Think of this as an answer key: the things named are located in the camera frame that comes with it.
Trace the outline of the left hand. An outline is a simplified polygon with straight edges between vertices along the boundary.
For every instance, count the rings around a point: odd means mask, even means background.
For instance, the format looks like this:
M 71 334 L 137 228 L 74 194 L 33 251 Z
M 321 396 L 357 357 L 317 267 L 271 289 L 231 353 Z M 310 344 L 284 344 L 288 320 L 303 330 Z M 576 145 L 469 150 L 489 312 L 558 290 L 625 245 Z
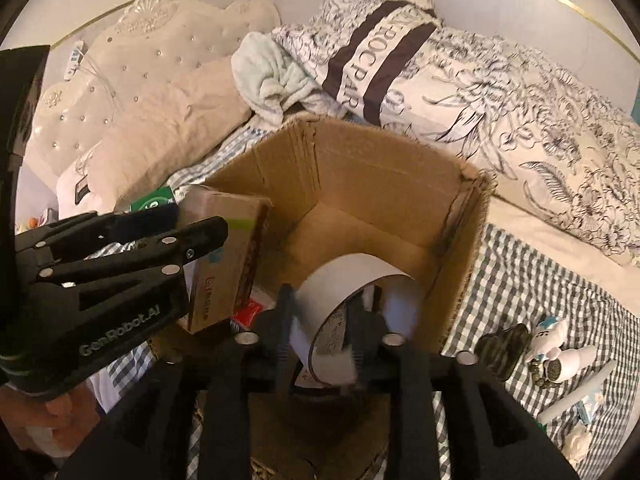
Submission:
M 49 428 L 56 445 L 74 452 L 100 421 L 96 397 L 84 382 L 58 398 L 42 402 L 9 386 L 1 387 L 1 419 L 21 450 L 40 452 L 27 427 Z

